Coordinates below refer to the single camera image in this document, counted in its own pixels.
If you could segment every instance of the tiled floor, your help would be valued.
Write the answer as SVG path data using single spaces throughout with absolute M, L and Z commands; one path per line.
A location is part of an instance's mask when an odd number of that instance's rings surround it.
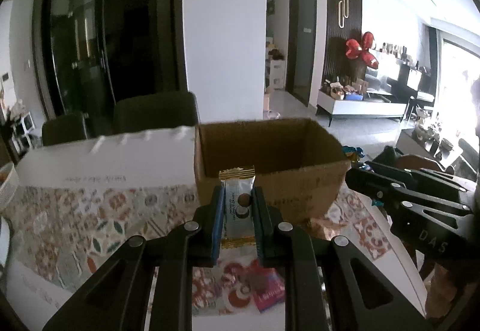
M 343 145 L 362 147 L 370 157 L 377 156 L 386 145 L 395 145 L 400 130 L 405 124 L 389 118 L 347 118 L 333 119 L 328 127 L 328 116 L 316 116 L 313 109 L 306 108 L 286 91 L 275 90 L 270 95 L 270 109 L 280 113 L 282 118 L 312 118 L 326 128 Z

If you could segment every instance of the metal screw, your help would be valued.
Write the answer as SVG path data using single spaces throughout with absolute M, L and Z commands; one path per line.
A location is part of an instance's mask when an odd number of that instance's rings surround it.
M 136 235 L 134 237 L 131 237 L 129 240 L 128 240 L 128 245 L 130 247 L 138 247 L 138 246 L 141 246 L 143 243 L 143 238 Z
M 189 222 L 186 222 L 183 227 L 187 230 L 187 231 L 196 231 L 198 230 L 198 228 L 200 227 L 198 225 L 197 222 L 194 222 L 193 220 L 189 221 Z
M 349 240 L 346 237 L 343 237 L 342 235 L 335 237 L 333 241 L 337 246 L 340 246 L 340 247 L 345 247 L 349 243 Z
M 289 232 L 293 229 L 293 226 L 289 222 L 278 223 L 278 229 L 283 232 Z

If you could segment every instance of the bright window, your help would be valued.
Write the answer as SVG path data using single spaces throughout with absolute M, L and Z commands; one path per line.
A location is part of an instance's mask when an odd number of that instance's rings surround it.
M 453 139 L 460 134 L 478 150 L 475 135 L 477 114 L 470 88 L 480 76 L 480 58 L 450 42 L 442 42 L 438 112 L 443 123 L 442 135 Z

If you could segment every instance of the white basket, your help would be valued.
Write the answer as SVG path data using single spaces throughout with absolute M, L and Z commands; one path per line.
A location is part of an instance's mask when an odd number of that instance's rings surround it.
M 7 163 L 0 169 L 0 173 L 8 173 L 7 179 L 2 183 L 0 187 L 0 212 L 2 212 L 12 198 L 14 198 L 15 191 L 20 185 L 20 180 L 18 179 L 17 171 L 12 162 Z

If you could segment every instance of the patterned tablecloth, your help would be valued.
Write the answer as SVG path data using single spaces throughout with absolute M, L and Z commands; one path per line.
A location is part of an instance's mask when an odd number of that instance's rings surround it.
M 347 236 L 374 261 L 391 246 L 362 200 L 344 184 L 325 217 L 311 219 L 310 228 L 328 239 Z M 3 214 L 13 224 L 11 256 L 45 280 L 75 292 L 130 236 L 163 236 L 191 220 L 198 206 L 195 186 L 102 192 L 24 187 Z M 193 314 L 256 310 L 249 289 L 226 283 L 233 261 L 247 266 L 253 259 L 252 246 L 223 250 L 216 268 L 195 269 Z

